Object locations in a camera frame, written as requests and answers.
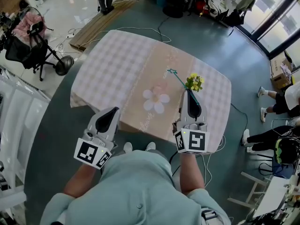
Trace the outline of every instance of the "green floor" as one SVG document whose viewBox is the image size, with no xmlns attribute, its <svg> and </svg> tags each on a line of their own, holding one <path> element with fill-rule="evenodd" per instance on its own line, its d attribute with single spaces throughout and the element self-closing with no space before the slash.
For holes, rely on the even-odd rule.
<svg viewBox="0 0 300 225">
<path fill-rule="evenodd" d="M 114 21 L 108 29 L 124 26 L 157 29 L 165 18 L 162 9 L 152 0 L 142 0 Z M 237 29 L 228 36 L 231 29 L 211 19 L 187 14 L 181 19 L 168 19 L 160 30 L 171 38 L 170 45 L 199 58 L 230 79 L 232 103 L 247 113 L 250 134 L 270 129 L 271 120 L 275 115 L 268 115 L 267 122 L 262 124 L 259 111 L 261 106 L 267 107 L 273 104 L 273 101 L 268 97 L 258 99 L 256 96 L 259 86 L 272 89 L 269 60 L 249 39 Z M 160 39 L 157 33 L 150 30 L 128 31 Z M 39 223 L 46 203 L 55 193 L 63 190 L 68 179 L 80 166 L 80 162 L 73 159 L 76 141 L 82 136 L 94 112 L 88 107 L 70 108 L 70 90 L 79 68 L 78 62 L 59 86 L 43 117 L 31 150 L 25 182 L 26 218 L 29 225 Z M 245 149 L 240 147 L 245 125 L 244 115 L 231 107 L 224 134 L 226 146 L 222 151 L 213 154 L 209 163 L 213 178 L 207 190 L 228 216 L 234 217 L 234 224 L 244 219 L 249 209 L 228 202 L 227 197 L 246 200 L 253 185 L 241 177 L 240 172 L 261 177 L 257 171 L 260 163 L 257 157 L 249 156 Z M 130 141 L 134 149 L 145 149 L 152 140 L 143 134 L 124 132 L 119 132 L 116 137 L 117 144 L 122 146 L 124 142 Z M 175 152 L 175 147 L 166 142 L 156 140 L 156 143 L 157 148 L 168 158 Z M 203 171 L 201 157 L 198 161 Z M 176 155 L 172 161 L 173 171 L 178 164 L 179 159 Z"/>
</svg>

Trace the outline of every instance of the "black door frame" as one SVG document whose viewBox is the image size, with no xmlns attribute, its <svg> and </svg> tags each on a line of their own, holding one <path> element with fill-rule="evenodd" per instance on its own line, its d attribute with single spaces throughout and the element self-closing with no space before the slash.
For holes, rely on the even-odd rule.
<svg viewBox="0 0 300 225">
<path fill-rule="evenodd" d="M 276 47 L 274 50 L 269 52 L 259 41 L 258 38 L 264 34 L 280 16 L 292 5 L 295 0 L 284 0 L 279 7 L 275 10 L 271 17 L 269 17 L 253 34 L 248 32 L 241 25 L 237 26 L 248 38 L 250 38 L 267 56 L 272 59 L 282 53 L 290 45 L 296 42 L 300 38 L 300 29 L 298 29 L 294 34 L 292 34 L 286 41 Z"/>
</svg>

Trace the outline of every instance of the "short sleeve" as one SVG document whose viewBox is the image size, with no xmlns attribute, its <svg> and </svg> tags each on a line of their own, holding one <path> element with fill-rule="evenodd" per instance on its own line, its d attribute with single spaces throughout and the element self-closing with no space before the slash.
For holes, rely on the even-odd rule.
<svg viewBox="0 0 300 225">
<path fill-rule="evenodd" d="M 57 221 L 73 200 L 73 197 L 63 193 L 54 195 L 45 207 L 40 225 L 50 225 L 52 222 Z"/>
<path fill-rule="evenodd" d="M 209 208 L 214 210 L 223 220 L 225 225 L 230 225 L 231 221 L 228 218 L 225 211 L 217 204 L 217 202 L 209 195 L 205 189 L 195 189 L 190 192 L 187 197 L 194 200 L 197 204 L 201 205 L 202 208 Z"/>
</svg>

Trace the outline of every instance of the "black shoe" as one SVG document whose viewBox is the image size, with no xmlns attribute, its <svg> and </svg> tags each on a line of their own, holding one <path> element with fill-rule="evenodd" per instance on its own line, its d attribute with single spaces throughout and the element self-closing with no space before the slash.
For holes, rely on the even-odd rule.
<svg viewBox="0 0 300 225">
<path fill-rule="evenodd" d="M 106 14 L 108 14 L 108 11 L 107 11 L 107 9 L 101 9 L 101 10 L 100 10 L 100 12 L 101 12 L 103 15 L 106 15 Z"/>
<path fill-rule="evenodd" d="M 107 9 L 107 13 L 110 13 L 111 11 L 114 10 L 114 6 L 110 6 L 108 9 Z"/>
</svg>

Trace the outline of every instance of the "pink cloth on chair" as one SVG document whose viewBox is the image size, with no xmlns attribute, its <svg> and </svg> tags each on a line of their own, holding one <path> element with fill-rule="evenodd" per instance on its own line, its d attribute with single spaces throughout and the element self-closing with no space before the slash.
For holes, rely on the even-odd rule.
<svg viewBox="0 0 300 225">
<path fill-rule="evenodd" d="M 36 42 L 33 38 L 29 37 L 27 31 L 30 29 L 31 25 L 38 23 L 40 21 L 44 23 L 44 29 L 39 34 L 42 38 L 44 38 L 45 30 L 47 29 L 44 18 L 30 11 L 25 14 L 25 17 L 20 21 L 20 23 L 13 30 L 13 33 L 23 43 L 25 43 L 30 47 L 33 47 L 36 45 Z"/>
</svg>

